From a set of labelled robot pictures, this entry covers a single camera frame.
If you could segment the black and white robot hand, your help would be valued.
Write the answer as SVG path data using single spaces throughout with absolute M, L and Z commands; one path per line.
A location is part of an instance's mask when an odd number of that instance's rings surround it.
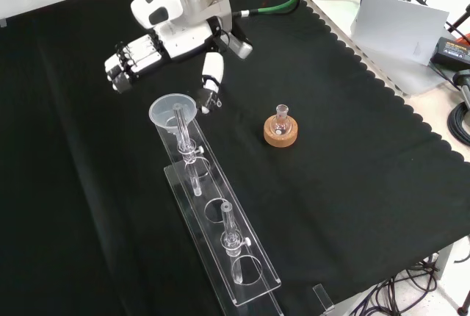
M 228 0 L 207 2 L 208 6 L 202 0 L 133 0 L 131 12 L 145 34 L 117 45 L 104 63 L 112 88 L 124 93 L 148 72 L 205 52 L 198 108 L 207 114 L 220 107 L 224 62 L 216 39 L 224 32 L 224 23 L 231 22 L 231 7 Z

